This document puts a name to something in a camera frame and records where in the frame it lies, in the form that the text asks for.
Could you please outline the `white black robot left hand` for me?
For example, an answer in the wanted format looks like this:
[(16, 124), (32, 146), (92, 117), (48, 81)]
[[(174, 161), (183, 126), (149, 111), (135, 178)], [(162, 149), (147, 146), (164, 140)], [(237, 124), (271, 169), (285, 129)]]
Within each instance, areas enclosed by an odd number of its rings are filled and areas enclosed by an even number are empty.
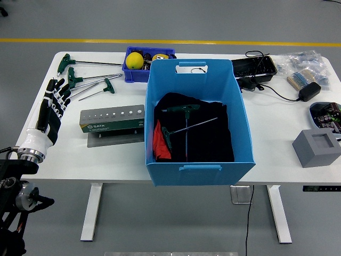
[(61, 126), (61, 119), (71, 93), (65, 79), (51, 79), (43, 98), (38, 102), (26, 129), (26, 139), (19, 146), (19, 158), (36, 158), (42, 162), (49, 147), (55, 145)]

